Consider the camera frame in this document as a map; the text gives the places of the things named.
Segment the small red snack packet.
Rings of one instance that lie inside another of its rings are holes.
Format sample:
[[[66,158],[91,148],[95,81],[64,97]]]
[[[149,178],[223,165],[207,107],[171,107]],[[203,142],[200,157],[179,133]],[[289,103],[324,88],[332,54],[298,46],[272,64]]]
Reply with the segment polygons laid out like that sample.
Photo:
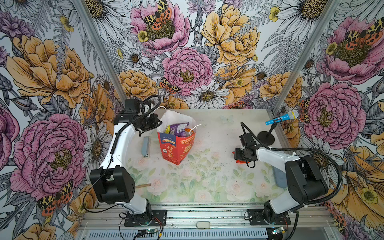
[[[243,160],[238,160],[238,159],[235,159],[235,161],[236,161],[236,163],[237,164],[246,164],[247,162],[246,161],[243,161]]]

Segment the yellow snack bag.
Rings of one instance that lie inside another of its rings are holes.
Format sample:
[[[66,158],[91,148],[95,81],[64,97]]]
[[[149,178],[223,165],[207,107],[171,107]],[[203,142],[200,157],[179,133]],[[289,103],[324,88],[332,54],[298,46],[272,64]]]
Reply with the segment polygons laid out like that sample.
[[[164,131],[164,133],[165,133],[165,134],[170,134],[170,132],[171,132],[171,126],[168,125],[168,126],[166,127],[166,130]]]

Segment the orange snack packet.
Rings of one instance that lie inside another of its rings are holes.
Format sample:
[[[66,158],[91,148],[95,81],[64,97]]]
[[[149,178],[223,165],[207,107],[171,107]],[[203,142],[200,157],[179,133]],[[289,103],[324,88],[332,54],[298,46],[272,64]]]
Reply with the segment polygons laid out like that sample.
[[[194,131],[192,129],[185,129],[184,134],[185,137],[190,137],[194,134]]]

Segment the blue toy microphone on stand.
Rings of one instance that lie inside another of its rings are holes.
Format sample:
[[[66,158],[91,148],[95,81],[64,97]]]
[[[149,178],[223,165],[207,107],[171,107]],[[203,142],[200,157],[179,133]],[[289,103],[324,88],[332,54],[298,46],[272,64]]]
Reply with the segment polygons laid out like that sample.
[[[257,137],[260,140],[259,142],[266,146],[272,145],[275,142],[275,137],[272,134],[272,131],[277,127],[277,125],[288,120],[295,120],[298,117],[299,112],[297,110],[293,110],[285,115],[266,121],[265,124],[266,126],[270,126],[270,129],[269,131],[261,131],[258,133]]]

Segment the aluminium rail frame front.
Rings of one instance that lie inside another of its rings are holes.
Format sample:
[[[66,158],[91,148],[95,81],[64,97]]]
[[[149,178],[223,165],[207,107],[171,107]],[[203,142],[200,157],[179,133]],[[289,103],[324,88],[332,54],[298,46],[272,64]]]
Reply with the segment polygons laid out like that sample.
[[[125,209],[106,207],[100,205],[101,213],[85,215],[78,240],[156,240],[160,230],[162,240],[284,240],[295,222],[295,214],[290,213],[289,223],[254,225],[248,211],[262,208],[256,203],[158,203],[152,208],[167,211],[164,227],[127,227],[121,215]],[[272,231],[279,227],[285,227],[286,232],[273,235]]]

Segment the red paper gift bag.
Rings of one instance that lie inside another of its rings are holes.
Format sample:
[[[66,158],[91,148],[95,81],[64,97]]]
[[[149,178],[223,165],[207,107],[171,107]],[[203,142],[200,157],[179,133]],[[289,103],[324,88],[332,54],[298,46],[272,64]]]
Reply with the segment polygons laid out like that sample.
[[[194,145],[196,130],[199,125],[194,118],[171,110],[166,110],[160,120],[163,124],[157,127],[157,133],[162,157],[164,160],[178,166],[187,157]],[[180,123],[189,123],[186,129],[192,129],[194,134],[190,137],[180,138],[164,133],[168,125]]]

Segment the grey blue oval object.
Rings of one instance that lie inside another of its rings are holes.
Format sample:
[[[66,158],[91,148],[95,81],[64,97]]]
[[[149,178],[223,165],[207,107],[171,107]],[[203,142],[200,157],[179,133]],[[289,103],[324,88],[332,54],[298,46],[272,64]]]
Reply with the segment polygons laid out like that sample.
[[[286,174],[283,171],[281,171],[275,167],[273,167],[273,173],[274,173],[274,179],[276,182],[276,186],[279,188],[286,189],[288,186]]]

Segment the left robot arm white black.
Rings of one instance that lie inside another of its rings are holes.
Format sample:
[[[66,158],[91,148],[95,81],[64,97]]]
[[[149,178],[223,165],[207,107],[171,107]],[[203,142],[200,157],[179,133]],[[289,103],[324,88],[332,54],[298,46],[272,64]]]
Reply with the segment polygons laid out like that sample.
[[[147,225],[153,218],[151,204],[136,195],[136,184],[128,172],[128,159],[135,135],[156,129],[162,124],[154,112],[161,105],[161,97],[153,95],[141,101],[126,99],[125,107],[114,119],[114,134],[104,161],[89,175],[92,188],[100,203],[111,208],[126,208],[128,218]]]

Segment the wooden stick tool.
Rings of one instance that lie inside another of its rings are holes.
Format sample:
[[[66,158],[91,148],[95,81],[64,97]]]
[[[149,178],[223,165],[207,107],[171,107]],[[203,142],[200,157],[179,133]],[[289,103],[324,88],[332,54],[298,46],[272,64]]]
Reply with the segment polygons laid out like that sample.
[[[137,189],[140,189],[140,188],[146,188],[146,187],[150,187],[151,184],[143,184],[143,185],[138,185],[136,186]]]

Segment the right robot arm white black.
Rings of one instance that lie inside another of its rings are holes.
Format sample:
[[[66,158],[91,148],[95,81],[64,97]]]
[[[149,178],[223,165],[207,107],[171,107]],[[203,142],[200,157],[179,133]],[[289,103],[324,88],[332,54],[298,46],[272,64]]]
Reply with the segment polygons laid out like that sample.
[[[300,209],[309,201],[325,195],[328,186],[316,161],[310,157],[288,155],[282,150],[265,149],[254,140],[252,134],[240,136],[242,148],[236,148],[236,161],[267,163],[286,174],[287,190],[280,196],[267,201],[263,210],[248,210],[251,225],[282,225],[291,223],[288,212]]]

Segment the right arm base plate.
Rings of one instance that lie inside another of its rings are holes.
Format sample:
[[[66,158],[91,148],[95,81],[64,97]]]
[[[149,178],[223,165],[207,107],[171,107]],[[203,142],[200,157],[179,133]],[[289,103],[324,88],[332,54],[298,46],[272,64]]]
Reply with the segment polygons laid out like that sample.
[[[290,225],[291,219],[287,212],[276,214],[271,210],[249,209],[244,215],[245,220],[248,220],[251,226],[261,225]]]

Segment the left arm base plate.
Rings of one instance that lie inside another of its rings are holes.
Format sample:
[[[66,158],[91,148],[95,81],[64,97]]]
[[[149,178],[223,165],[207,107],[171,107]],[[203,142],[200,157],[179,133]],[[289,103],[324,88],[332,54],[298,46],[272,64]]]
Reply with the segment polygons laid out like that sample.
[[[167,210],[152,210],[151,213],[134,215],[131,211],[127,211],[124,217],[125,227],[165,227],[167,222]]]

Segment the purple snack packet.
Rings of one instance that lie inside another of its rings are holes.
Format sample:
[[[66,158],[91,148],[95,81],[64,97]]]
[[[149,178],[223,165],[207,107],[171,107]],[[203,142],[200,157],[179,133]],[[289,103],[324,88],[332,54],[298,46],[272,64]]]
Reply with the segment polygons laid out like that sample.
[[[184,138],[187,136],[186,128],[189,123],[180,123],[170,125],[170,134],[176,137]]]

